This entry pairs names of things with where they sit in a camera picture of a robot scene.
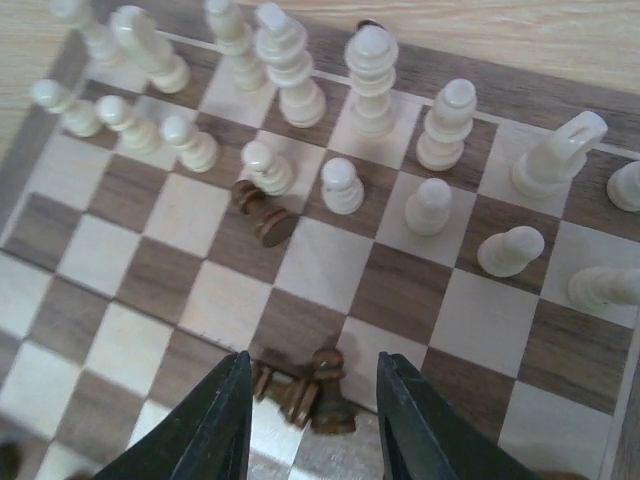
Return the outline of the dark bishop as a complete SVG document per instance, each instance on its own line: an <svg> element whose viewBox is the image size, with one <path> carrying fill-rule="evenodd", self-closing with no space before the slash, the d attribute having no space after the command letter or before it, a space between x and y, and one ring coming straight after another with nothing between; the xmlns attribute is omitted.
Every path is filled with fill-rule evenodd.
<svg viewBox="0 0 640 480"><path fill-rule="evenodd" d="M320 386L305 378L278 380L274 369L260 363L253 363L251 369L255 399L273 400L288 423L304 428L310 419Z"/></svg>
<svg viewBox="0 0 640 480"><path fill-rule="evenodd" d="M320 395L311 418L311 428L318 435L341 435L356 430L355 412L341 392L340 381L346 376L344 356L336 349L321 348L312 356L313 379Z"/></svg>

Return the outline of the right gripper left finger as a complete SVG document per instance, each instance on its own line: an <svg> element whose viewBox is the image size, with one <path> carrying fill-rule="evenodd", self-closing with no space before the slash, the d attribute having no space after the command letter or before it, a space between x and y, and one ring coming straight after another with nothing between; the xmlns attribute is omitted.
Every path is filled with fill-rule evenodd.
<svg viewBox="0 0 640 480"><path fill-rule="evenodd" d="M167 417L96 479L245 479L252 420L249 353L224 357Z"/></svg>

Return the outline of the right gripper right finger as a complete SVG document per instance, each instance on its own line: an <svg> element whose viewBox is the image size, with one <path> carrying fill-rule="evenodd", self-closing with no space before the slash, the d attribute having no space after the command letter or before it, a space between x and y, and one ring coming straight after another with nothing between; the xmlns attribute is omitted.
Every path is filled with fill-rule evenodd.
<svg viewBox="0 0 640 480"><path fill-rule="evenodd" d="M379 354L376 398L386 479L539 477L461 417L401 354Z"/></svg>

